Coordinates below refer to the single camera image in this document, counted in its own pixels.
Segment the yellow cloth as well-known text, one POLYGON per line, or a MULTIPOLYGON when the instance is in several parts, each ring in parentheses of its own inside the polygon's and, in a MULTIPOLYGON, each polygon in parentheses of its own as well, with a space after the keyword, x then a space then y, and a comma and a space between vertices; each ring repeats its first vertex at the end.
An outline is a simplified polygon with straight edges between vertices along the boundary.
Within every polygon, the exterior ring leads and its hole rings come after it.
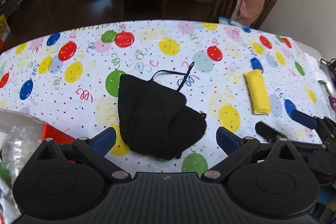
POLYGON ((255 69, 246 72, 244 78, 252 104, 252 112, 255 115, 269 114, 271 105, 261 70, 255 69))

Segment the black face mask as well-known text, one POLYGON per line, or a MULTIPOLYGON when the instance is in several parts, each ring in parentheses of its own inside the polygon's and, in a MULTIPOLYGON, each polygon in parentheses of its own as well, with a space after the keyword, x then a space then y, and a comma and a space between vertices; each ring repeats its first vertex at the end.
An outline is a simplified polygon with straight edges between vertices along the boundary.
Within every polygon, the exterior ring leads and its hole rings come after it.
POLYGON ((131 151, 164 160, 179 159, 206 131, 206 114, 187 106, 181 93, 193 66, 177 89, 131 75, 121 75, 118 89, 119 128, 131 151))

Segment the purple hair clip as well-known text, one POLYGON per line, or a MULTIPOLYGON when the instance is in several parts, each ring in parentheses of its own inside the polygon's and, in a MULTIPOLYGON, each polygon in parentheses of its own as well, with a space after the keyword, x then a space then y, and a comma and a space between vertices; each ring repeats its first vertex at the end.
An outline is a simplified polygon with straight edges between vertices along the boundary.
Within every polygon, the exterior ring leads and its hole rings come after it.
POLYGON ((334 94, 332 93, 332 88, 331 88, 331 83, 326 82, 324 80, 319 80, 318 81, 322 86, 324 86, 327 95, 329 97, 329 102, 330 102, 330 106, 331 108, 335 111, 336 110, 336 99, 334 94))

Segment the red white cardboard box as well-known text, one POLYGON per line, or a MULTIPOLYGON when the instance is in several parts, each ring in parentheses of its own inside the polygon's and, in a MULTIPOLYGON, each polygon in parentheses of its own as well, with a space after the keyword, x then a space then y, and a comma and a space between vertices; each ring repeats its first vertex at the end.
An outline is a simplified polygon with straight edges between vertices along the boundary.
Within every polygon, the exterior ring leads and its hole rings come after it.
POLYGON ((67 135, 66 133, 54 128, 52 125, 48 123, 42 124, 41 130, 41 138, 40 140, 43 141, 47 138, 52 138, 57 144, 72 144, 75 140, 73 137, 67 135))

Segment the balloon print tablecloth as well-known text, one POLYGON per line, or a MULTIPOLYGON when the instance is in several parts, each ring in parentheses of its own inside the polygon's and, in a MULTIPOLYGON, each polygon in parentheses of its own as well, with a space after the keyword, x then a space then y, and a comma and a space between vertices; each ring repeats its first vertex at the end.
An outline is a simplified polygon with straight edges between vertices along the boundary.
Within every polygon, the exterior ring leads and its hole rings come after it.
POLYGON ((130 173, 201 173, 225 157, 215 140, 220 126, 240 137, 255 136, 255 124, 263 121, 290 140, 320 143, 290 112, 335 118, 293 39, 177 20, 107 23, 20 44, 1 54, 1 108, 40 118, 74 138, 93 137, 109 126, 120 130, 121 75, 176 89, 190 65, 181 92, 189 107, 206 113, 204 137, 171 161, 134 153, 118 138, 108 159, 130 173), (255 69, 264 77, 269 114, 252 112, 244 73, 255 69))

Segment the pink towel on chair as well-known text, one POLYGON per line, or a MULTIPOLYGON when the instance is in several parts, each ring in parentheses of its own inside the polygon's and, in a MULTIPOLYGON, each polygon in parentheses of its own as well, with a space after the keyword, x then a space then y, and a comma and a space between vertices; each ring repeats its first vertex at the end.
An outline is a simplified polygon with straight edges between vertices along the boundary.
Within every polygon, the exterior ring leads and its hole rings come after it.
POLYGON ((265 0, 238 0, 231 19, 251 26, 261 14, 264 2, 265 0))

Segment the wooden chair with towel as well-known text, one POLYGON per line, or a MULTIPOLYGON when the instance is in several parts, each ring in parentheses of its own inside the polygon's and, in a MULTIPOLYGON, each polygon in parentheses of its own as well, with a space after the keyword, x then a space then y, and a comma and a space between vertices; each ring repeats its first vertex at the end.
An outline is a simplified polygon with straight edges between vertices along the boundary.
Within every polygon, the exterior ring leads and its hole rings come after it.
POLYGON ((258 30, 277 0, 214 0, 208 21, 215 23, 220 17, 258 30))

